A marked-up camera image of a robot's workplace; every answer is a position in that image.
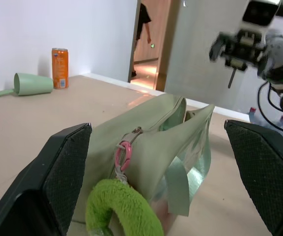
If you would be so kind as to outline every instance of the table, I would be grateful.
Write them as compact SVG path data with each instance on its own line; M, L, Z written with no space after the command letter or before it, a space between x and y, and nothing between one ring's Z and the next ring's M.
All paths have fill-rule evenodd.
M91 122L95 127L149 100L150 94L84 76L51 94L0 97L0 199L16 175L64 128ZM169 236L270 236L242 183L224 122L210 124L212 163L194 196L189 217L178 217ZM72 223L69 236L87 235Z

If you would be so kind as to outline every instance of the orange soda can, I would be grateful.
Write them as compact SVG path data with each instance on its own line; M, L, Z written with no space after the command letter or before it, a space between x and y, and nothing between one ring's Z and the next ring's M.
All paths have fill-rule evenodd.
M52 76L54 88L68 88L68 50L52 48Z

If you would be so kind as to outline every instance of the green fuzzy keychain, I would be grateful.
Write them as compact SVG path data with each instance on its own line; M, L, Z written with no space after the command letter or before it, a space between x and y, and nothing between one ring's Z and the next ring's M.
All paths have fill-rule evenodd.
M115 212L126 236L163 236L159 219L146 199L136 190L118 179L100 181L88 197L86 227L88 232L107 230Z

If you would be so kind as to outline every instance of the green cup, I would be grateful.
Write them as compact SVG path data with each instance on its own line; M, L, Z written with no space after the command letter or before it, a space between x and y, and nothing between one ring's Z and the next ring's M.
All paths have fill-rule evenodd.
M18 96L50 93L53 90L53 81L49 77L16 73L14 76L14 89L0 91L0 97L12 93Z

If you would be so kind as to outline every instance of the cup handle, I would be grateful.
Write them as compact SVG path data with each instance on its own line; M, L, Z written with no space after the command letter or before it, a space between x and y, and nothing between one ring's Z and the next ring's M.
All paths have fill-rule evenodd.
M0 97L12 94L13 92L15 92L13 89L7 89L7 90L0 91Z

